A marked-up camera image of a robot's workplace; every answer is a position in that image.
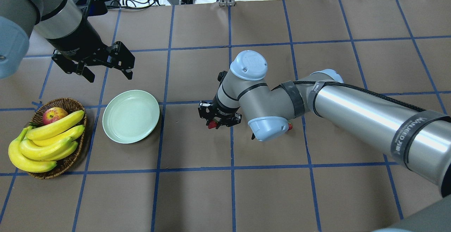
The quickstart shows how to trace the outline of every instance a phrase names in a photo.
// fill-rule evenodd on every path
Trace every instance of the banana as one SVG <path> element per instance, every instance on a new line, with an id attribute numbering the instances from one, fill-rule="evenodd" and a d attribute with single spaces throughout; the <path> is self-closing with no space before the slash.
<path id="1" fill-rule="evenodd" d="M 65 151 L 71 144 L 72 139 L 66 137 L 61 139 L 52 145 L 45 147 L 36 146 L 30 139 L 25 138 L 21 141 L 19 149 L 23 155 L 32 160 L 48 160 L 50 157 L 59 155 Z"/>
<path id="2" fill-rule="evenodd" d="M 43 139 L 43 140 L 33 140 L 33 142 L 34 142 L 34 144 L 36 144 L 40 147 L 45 147 L 45 146 L 51 145 L 61 139 L 64 139 L 65 137 L 71 137 L 72 139 L 78 139 L 78 137 L 80 137 L 82 135 L 83 131 L 84 131 L 83 125 L 74 126 L 74 127 L 70 128 L 69 130 L 65 131 L 64 133 L 58 134 L 57 136 L 53 136 L 51 138 Z"/>
<path id="3" fill-rule="evenodd" d="M 43 140 L 51 138 L 77 124 L 83 118 L 83 116 L 84 111 L 82 110 L 73 112 L 58 121 L 29 130 L 26 136 L 31 140 Z"/>
<path id="4" fill-rule="evenodd" d="M 10 157 L 11 162 L 17 168 L 27 172 L 41 173 L 52 170 L 56 167 L 55 161 L 33 161 L 20 152 L 20 143 L 29 129 L 32 129 L 32 127 L 29 126 L 24 128 L 20 135 L 11 141 L 10 146 L 8 147 L 8 156 Z"/>
<path id="5" fill-rule="evenodd" d="M 58 161 L 61 160 L 63 158 L 68 157 L 69 155 L 71 155 L 72 153 L 74 153 L 74 151 L 77 149 L 78 146 L 78 142 L 77 141 L 72 141 L 70 146 L 64 150 L 62 153 L 60 153 L 59 155 L 55 155 L 54 157 L 50 157 L 48 158 L 51 161 Z"/>

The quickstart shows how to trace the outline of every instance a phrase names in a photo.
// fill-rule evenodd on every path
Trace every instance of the light blue joint cap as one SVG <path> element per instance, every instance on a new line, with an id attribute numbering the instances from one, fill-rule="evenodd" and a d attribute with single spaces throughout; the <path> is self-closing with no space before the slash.
<path id="1" fill-rule="evenodd" d="M 334 80 L 334 81 L 344 83 L 343 78 L 341 78 L 341 76 L 339 74 L 337 74 L 337 72 L 333 69 L 324 69 L 322 71 L 318 71 L 318 72 L 314 72 L 314 73 L 323 73 L 325 75 L 330 76 L 332 78 L 332 80 Z"/>
<path id="2" fill-rule="evenodd" d="M 246 81 L 259 81 L 266 76 L 268 64 L 258 52 L 246 50 L 240 52 L 230 64 L 230 70 Z"/>
<path id="3" fill-rule="evenodd" d="M 255 138 L 259 141 L 275 139 L 288 131 L 288 121 L 282 117 L 261 117 L 249 120 Z"/>
<path id="4" fill-rule="evenodd" d="M 18 70 L 30 41 L 19 25 L 5 17 L 0 17 L 0 34 L 0 79 L 3 79 Z"/>

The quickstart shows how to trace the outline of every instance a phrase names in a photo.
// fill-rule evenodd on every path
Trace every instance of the red apple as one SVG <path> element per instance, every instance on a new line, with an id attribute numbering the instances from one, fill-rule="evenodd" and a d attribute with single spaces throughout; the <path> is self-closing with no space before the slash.
<path id="1" fill-rule="evenodd" d="M 63 108 L 53 107 L 44 112 L 44 115 L 42 115 L 42 122 L 44 123 L 44 125 L 48 125 L 57 120 L 60 120 L 61 118 L 64 118 L 67 115 L 68 113 Z"/>

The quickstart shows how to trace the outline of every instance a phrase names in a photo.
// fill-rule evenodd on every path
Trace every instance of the blue tape line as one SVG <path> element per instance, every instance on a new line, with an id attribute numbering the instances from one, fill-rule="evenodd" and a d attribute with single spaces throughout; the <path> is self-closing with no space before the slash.
<path id="1" fill-rule="evenodd" d="M 198 100 L 198 101 L 166 102 L 166 103 L 163 103 L 163 104 L 168 105 L 168 104 L 198 104 L 198 103 L 200 103 L 200 100 Z"/>
<path id="2" fill-rule="evenodd" d="M 181 51 L 181 50 L 217 49 L 217 48 L 227 48 L 227 47 L 229 47 L 229 46 L 213 45 L 213 46 L 178 47 L 178 48 L 171 48 L 171 50 L 172 51 Z"/>
<path id="3" fill-rule="evenodd" d="M 10 199 L 11 191 L 13 190 L 14 181 L 16 181 L 17 171 L 18 171 L 18 168 L 16 168 L 16 172 L 13 173 L 13 178 L 11 179 L 10 188 L 8 189 L 8 193 L 6 194 L 5 202 L 3 203 L 3 208 L 1 209 L 0 224 L 3 219 L 3 215 L 5 214 L 6 205 L 8 204 L 8 200 Z"/>
<path id="4" fill-rule="evenodd" d="M 89 165 L 89 160 L 91 158 L 91 152 L 92 152 L 92 147 L 93 147 L 94 138 L 95 138 L 95 129 L 97 128 L 97 123 L 98 123 L 99 117 L 100 117 L 100 108 L 97 108 L 97 114 L 96 114 L 95 120 L 94 120 L 94 127 L 92 129 L 91 142 L 89 144 L 89 150 L 86 155 L 86 164 L 85 164 L 85 169 L 84 169 L 84 173 L 83 173 L 82 185 L 80 187 L 79 200 L 77 202 L 77 208 L 75 210 L 75 217 L 74 217 L 74 224 L 72 225 L 72 232 L 75 232 L 75 229 L 77 227 L 77 221 L 78 221 L 79 213 L 80 213 L 80 206 L 81 206 L 82 198 L 83 198 L 84 185 L 86 182 L 86 175 L 87 175 L 86 171 L 87 171 L 87 168 Z"/>
<path id="5" fill-rule="evenodd" d="M 424 59 L 423 59 L 423 57 L 421 55 L 420 49 L 418 48 L 417 42 L 415 41 L 414 35 L 412 34 L 412 30 L 410 29 L 410 26 L 407 23 L 407 19 L 406 19 L 406 16 L 404 15 L 404 12 L 403 12 L 402 8 L 401 8 L 401 4 L 399 3 L 399 0 L 395 0 L 395 1 L 396 1 L 396 4 L 398 6 L 399 11 L 401 12 L 402 19 L 404 20 L 404 23 L 406 24 L 407 30 L 409 31 L 410 38 L 412 39 L 412 42 L 414 43 L 414 46 L 415 46 L 415 49 L 417 51 L 418 57 L 420 58 L 421 63 L 423 65 L 423 67 L 424 67 L 424 70 L 426 71 L 427 77 L 429 78 L 429 80 L 431 82 L 431 85 L 432 85 L 432 88 L 435 91 L 435 95 L 437 96 L 437 99 L 438 99 L 438 102 L 440 103 L 441 109 L 443 110 L 443 113 L 446 114 L 445 105 L 443 104 L 443 101 L 441 100 L 440 94 L 438 94 L 437 87 L 435 86 L 434 80 L 432 79 L 432 75 L 430 74 L 430 72 L 429 72 L 429 70 L 427 68 L 426 62 L 424 61 Z"/>
<path id="6" fill-rule="evenodd" d="M 293 36 L 291 34 L 290 19 L 288 18 L 288 11 L 286 9 L 285 0 L 282 0 L 283 10 L 285 12 L 286 26 L 288 28 L 288 37 L 290 38 L 290 48 L 291 48 L 291 60 L 293 61 L 293 68 L 295 71 L 295 79 L 298 80 L 298 68 L 296 67 L 295 49 L 293 47 Z"/>
<path id="7" fill-rule="evenodd" d="M 251 46 L 272 46 L 272 45 L 289 45 L 290 43 L 250 43 L 250 44 L 235 44 L 231 47 L 251 47 Z"/>
<path id="8" fill-rule="evenodd" d="M 24 56 L 24 58 L 42 58 L 42 57 L 52 57 L 52 54 L 45 54 L 45 55 L 27 55 L 27 56 Z"/>
<path id="9" fill-rule="evenodd" d="M 235 166 L 235 170 L 247 169 L 286 169 L 286 168 L 309 168 L 309 164 L 287 164 L 287 165 L 251 165 L 251 166 Z"/>
<path id="10" fill-rule="evenodd" d="M 0 109 L 0 112 L 15 112 L 15 111 L 33 111 L 36 108 L 3 108 Z"/>
<path id="11" fill-rule="evenodd" d="M 231 176 L 231 190 L 232 190 L 232 231 L 236 232 L 236 210 L 235 210 L 235 153 L 233 150 L 233 126 L 230 127 L 230 176 Z"/>
<path id="12" fill-rule="evenodd" d="M 293 44 L 310 44 L 310 43 L 344 43 L 351 42 L 349 39 L 342 40 L 323 40 L 323 41 L 303 41 L 303 42 L 293 42 Z"/>
<path id="13" fill-rule="evenodd" d="M 227 7 L 229 25 L 229 66 L 232 64 L 232 11 Z M 230 187 L 232 193 L 232 232 L 236 232 L 236 204 L 235 204 L 235 152 L 234 152 L 233 126 L 230 127 Z"/>
<path id="14" fill-rule="evenodd" d="M 163 49 L 141 49 L 141 50 L 130 50 L 130 52 L 161 52 L 161 51 L 167 51 L 167 48 Z"/>
<path id="15" fill-rule="evenodd" d="M 428 37 L 414 37 L 414 39 L 432 39 L 432 38 L 451 38 L 451 35 L 446 35 L 446 36 L 428 36 Z"/>
<path id="16" fill-rule="evenodd" d="M 388 165 L 398 165 L 396 162 L 388 162 Z M 289 168 L 338 168 L 338 167 L 371 167 L 385 166 L 384 162 L 374 163 L 321 163 L 321 164 L 286 164 L 286 165 L 248 165 L 234 166 L 234 170 L 255 170 L 255 169 L 289 169 Z M 159 169 L 159 173 L 174 173 L 186 171 L 224 171 L 232 170 L 232 166 L 222 167 L 196 167 L 196 168 L 168 168 Z M 156 173 L 157 169 L 131 169 L 131 170 L 104 170 L 104 171 L 68 171 L 65 175 L 91 175 L 91 174 L 130 174 L 130 173 Z M 0 176 L 12 176 L 14 173 L 0 173 Z M 17 173 L 16 176 L 27 176 L 27 173 Z"/>
<path id="17" fill-rule="evenodd" d="M 169 70 L 171 68 L 171 46 L 172 46 L 172 31 L 174 28 L 174 12 L 175 6 L 172 6 L 171 14 L 171 28 L 169 29 L 169 44 L 168 44 L 168 59 L 166 63 L 166 82 L 165 82 L 165 95 L 163 102 L 167 101 L 168 94 L 168 82 L 169 82 Z M 156 175 L 155 175 L 155 188 L 153 191 L 153 207 L 152 207 L 152 221 L 150 231 L 155 231 L 155 218 L 156 218 L 156 203 L 158 199 L 158 185 L 160 182 L 160 167 L 161 167 L 161 153 L 163 150 L 163 132 L 165 126 L 165 116 L 166 116 L 166 104 L 163 105 L 163 112 L 161 113 L 161 130 L 160 130 L 160 143 L 158 145 L 158 159 L 156 163 Z"/>
<path id="18" fill-rule="evenodd" d="M 232 11 L 230 5 L 227 6 L 227 18 L 229 24 L 229 66 L 232 64 Z"/>
<path id="19" fill-rule="evenodd" d="M 338 168 L 338 167 L 365 167 L 365 166 L 385 166 L 385 162 L 374 162 L 374 163 L 323 163 L 323 164 L 313 164 L 313 168 Z M 388 163 L 389 165 L 396 165 L 395 162 Z"/>
<path id="20" fill-rule="evenodd" d="M 349 38 L 351 40 L 351 45 L 352 45 L 352 50 L 354 51 L 354 56 L 356 56 L 357 66 L 359 66 L 360 76 L 362 77 L 362 81 L 364 83 L 364 88 L 368 89 L 368 86 L 367 86 L 366 80 L 365 80 L 365 76 L 364 76 L 364 72 L 363 72 L 362 66 L 360 64 L 360 59 L 357 54 L 356 45 L 354 43 L 354 39 L 352 38 L 351 29 L 349 28 L 348 19 L 346 18 L 345 9 L 343 8 L 343 4 L 341 3 L 341 0 L 338 0 L 338 3 L 340 4 L 341 13 L 343 14 L 343 19 L 345 20 L 346 29 L 348 30 Z"/>
<path id="21" fill-rule="evenodd" d="M 309 145 L 308 145 L 308 141 L 307 141 L 307 133 L 306 133 L 306 129 L 305 129 L 306 122 L 305 122 L 304 116 L 302 116 L 302 128 L 303 128 L 303 133 L 304 133 L 305 150 L 307 152 L 307 161 L 309 162 L 311 193 L 313 195 L 313 204 L 315 207 L 316 225 L 318 227 L 318 231 L 321 232 L 322 229 L 321 229 L 321 219 L 319 216 L 318 198 L 316 195 L 315 178 L 314 178 L 314 174 L 313 174 L 313 165 L 311 164 L 311 156 L 310 156 Z"/>
<path id="22" fill-rule="evenodd" d="M 404 219 L 402 214 L 401 205 L 399 203 L 398 193 L 395 187 L 395 181 L 393 180 L 393 175 L 391 174 L 390 163 L 388 162 L 387 155 L 384 155 L 385 166 L 387 167 L 388 178 L 390 179 L 391 190 L 393 191 L 393 197 L 395 198 L 396 208 L 398 209 L 399 219 Z"/>
<path id="23" fill-rule="evenodd" d="M 88 175 L 100 174 L 134 174 L 134 173 L 155 173 L 156 169 L 131 169 L 131 170 L 103 170 L 103 171 L 86 171 Z"/>
<path id="24" fill-rule="evenodd" d="M 42 89 L 39 94 L 39 99 L 42 99 L 42 95 L 44 94 L 44 89 L 45 89 L 45 86 L 47 85 L 47 81 L 50 76 L 50 70 L 52 70 L 52 65 L 53 65 L 53 60 L 50 61 L 49 68 L 47 69 L 47 74 L 45 75 L 44 83 L 42 84 Z"/>
<path id="25" fill-rule="evenodd" d="M 115 26 L 115 29 L 114 29 L 113 39 L 111 41 L 111 44 L 113 44 L 114 40 L 116 39 L 116 34 L 117 34 L 117 29 L 118 29 L 118 26 L 119 26 L 119 19 L 120 18 L 121 18 L 121 10 L 119 9 L 118 14 L 117 14 L 117 19 L 116 19 L 116 26 Z M 101 103 L 102 103 L 103 92 L 105 91 L 106 78 L 107 77 L 108 77 L 108 68 L 106 68 L 105 75 L 103 77 L 103 84 L 102 84 L 102 89 L 101 89 L 101 92 L 100 92 L 99 104 L 98 105 L 101 105 Z M 100 107 L 97 108 L 97 114 L 95 116 L 94 126 L 93 126 L 93 129 L 92 129 L 91 142 L 89 144 L 89 150 L 88 150 L 87 155 L 86 155 L 86 164 L 85 164 L 85 169 L 84 169 L 84 174 L 83 174 L 82 185 L 80 187 L 79 201 L 77 202 L 77 208 L 75 210 L 75 217 L 74 217 L 74 224 L 72 225 L 72 232 L 75 232 L 75 229 L 77 227 L 77 221 L 78 221 L 79 213 L 80 213 L 80 206 L 81 206 L 82 198 L 83 198 L 84 186 L 85 186 L 85 183 L 86 183 L 87 169 L 88 169 L 88 166 L 89 166 L 89 161 L 91 159 L 91 153 L 92 153 L 92 148 L 93 148 L 94 139 L 95 139 L 95 130 L 97 129 L 97 123 L 99 121 L 99 117 L 100 117 Z"/>
<path id="26" fill-rule="evenodd" d="M 216 170 L 231 170 L 230 166 L 223 167 L 197 167 L 197 168 L 168 168 L 160 169 L 160 173 L 173 173 L 173 172 L 187 172 L 187 171 L 216 171 Z"/>
<path id="27" fill-rule="evenodd" d="M 354 39 L 355 42 L 368 42 L 368 41 L 393 41 L 393 40 L 409 40 L 411 38 L 363 38 Z"/>

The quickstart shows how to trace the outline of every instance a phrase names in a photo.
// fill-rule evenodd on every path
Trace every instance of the light green plate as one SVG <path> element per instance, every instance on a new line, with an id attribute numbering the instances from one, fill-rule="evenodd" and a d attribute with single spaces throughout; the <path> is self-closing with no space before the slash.
<path id="1" fill-rule="evenodd" d="M 118 143 L 137 142 L 148 136 L 160 118 L 155 97 L 143 90 L 117 95 L 107 105 L 102 124 L 106 135 Z"/>

